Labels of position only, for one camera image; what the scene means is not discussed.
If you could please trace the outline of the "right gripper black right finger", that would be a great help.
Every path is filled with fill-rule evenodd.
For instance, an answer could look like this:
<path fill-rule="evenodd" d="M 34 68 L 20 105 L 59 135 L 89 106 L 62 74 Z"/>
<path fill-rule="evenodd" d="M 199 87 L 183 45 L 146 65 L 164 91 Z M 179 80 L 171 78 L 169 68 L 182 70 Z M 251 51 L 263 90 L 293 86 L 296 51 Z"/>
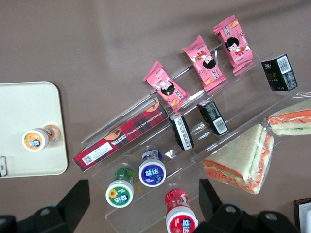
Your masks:
<path fill-rule="evenodd" d="M 298 233 L 283 214 L 262 211 L 256 216 L 233 204 L 223 204 L 208 179 L 199 180 L 199 204 L 205 221 L 196 233 Z"/>

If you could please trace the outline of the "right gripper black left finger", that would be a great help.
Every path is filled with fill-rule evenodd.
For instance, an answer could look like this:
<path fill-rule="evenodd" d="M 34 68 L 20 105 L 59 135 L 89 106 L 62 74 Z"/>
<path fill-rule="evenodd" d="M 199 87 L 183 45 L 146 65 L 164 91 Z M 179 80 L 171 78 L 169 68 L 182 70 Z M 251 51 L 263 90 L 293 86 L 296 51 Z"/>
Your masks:
<path fill-rule="evenodd" d="M 2 233 L 72 233 L 90 204 L 89 181 L 79 180 L 56 206 L 44 207 L 17 222 L 13 215 L 0 217 Z"/>

